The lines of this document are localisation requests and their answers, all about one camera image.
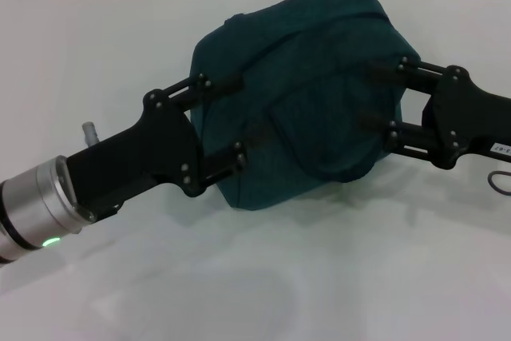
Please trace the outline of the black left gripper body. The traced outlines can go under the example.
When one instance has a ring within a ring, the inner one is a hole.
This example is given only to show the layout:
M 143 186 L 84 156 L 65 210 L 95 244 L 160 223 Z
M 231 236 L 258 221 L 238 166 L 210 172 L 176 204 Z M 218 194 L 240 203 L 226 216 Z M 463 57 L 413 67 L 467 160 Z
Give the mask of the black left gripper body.
M 67 158 L 77 202 L 104 214 L 159 184 L 175 184 L 190 197 L 200 183 L 202 150 L 182 108 L 163 91 L 143 99 L 139 121 Z

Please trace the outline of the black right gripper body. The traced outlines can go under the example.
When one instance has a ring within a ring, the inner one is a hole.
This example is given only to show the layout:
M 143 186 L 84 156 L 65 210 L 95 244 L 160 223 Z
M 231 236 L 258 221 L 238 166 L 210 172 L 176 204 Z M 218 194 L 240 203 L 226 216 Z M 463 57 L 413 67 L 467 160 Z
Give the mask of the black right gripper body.
M 480 89 L 462 67 L 442 69 L 422 126 L 437 139 L 428 155 L 440 169 L 453 168 L 466 154 L 511 163 L 511 99 Z

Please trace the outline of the dark teal insulated lunch bag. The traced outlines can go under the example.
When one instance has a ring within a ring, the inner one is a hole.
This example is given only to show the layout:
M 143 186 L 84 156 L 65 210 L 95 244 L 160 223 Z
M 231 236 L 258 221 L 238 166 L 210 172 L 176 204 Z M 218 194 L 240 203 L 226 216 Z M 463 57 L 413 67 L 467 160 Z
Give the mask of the dark teal insulated lunch bag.
M 227 203 L 259 210 L 365 176 L 385 151 L 362 120 L 400 121 L 405 92 L 370 67 L 417 57 L 378 0 L 285 0 L 202 38 L 191 74 L 244 81 L 191 112 L 206 153 L 246 146 L 244 171 L 218 184 Z

